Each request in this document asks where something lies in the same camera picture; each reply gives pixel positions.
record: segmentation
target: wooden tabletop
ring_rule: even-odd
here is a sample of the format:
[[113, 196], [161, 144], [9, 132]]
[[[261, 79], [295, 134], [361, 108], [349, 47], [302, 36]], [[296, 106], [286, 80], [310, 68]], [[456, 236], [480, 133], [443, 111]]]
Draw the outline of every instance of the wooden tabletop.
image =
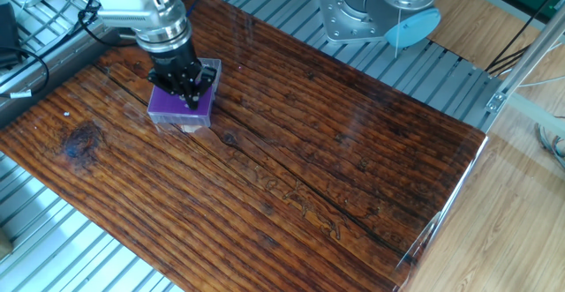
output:
[[0, 150], [180, 288], [392, 290], [484, 133], [221, 0], [191, 21], [211, 128], [153, 125], [147, 53], [112, 49]]

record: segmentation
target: purple box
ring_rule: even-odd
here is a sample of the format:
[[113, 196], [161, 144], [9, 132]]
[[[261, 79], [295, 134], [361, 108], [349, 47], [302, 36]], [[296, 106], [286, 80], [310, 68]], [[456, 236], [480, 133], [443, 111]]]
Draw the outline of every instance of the purple box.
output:
[[215, 98], [215, 91], [220, 81], [222, 72], [222, 61], [219, 59], [201, 58], [203, 65], [216, 68], [218, 71], [213, 85], [200, 97], [198, 109], [190, 110], [186, 101], [178, 96], [172, 96], [158, 87], [153, 88], [147, 113], [155, 124], [182, 124], [187, 131], [193, 131], [192, 126], [210, 126], [210, 112], [212, 111], [212, 101]]

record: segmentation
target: blue disc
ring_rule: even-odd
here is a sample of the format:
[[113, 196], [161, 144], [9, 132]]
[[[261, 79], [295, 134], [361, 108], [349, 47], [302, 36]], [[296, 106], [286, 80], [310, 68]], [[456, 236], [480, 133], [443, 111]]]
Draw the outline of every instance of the blue disc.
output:
[[437, 8], [415, 14], [388, 30], [385, 38], [390, 45], [405, 48], [425, 39], [440, 24], [441, 14]]

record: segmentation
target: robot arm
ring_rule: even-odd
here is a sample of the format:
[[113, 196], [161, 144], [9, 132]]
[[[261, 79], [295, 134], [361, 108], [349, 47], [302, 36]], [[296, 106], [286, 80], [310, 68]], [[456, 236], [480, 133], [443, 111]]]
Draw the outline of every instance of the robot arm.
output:
[[106, 26], [128, 27], [153, 61], [148, 80], [198, 108], [216, 70], [203, 67], [192, 45], [192, 28], [181, 0], [100, 0]]

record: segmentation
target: light wood floor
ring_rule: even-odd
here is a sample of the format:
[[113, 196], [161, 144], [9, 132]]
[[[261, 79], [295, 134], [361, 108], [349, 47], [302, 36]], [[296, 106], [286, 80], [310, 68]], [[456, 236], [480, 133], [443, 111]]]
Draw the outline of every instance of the light wood floor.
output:
[[[523, 21], [484, 0], [438, 0], [443, 15], [432, 39], [481, 68]], [[510, 50], [539, 31], [530, 28]], [[565, 75], [565, 46], [527, 82]], [[519, 89], [565, 116], [565, 81]], [[534, 122], [511, 107], [464, 184], [408, 291], [565, 291], [565, 170], [533, 134]]]

